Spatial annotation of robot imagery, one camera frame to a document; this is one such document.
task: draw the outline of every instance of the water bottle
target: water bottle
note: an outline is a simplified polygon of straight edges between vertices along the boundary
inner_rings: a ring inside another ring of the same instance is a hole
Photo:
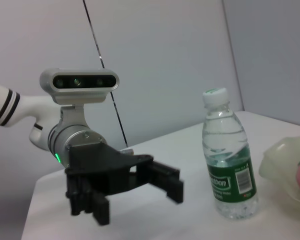
[[[203,93],[208,109],[202,145],[217,211],[229,219],[251,217],[258,195],[246,132],[229,108],[227,89]]]

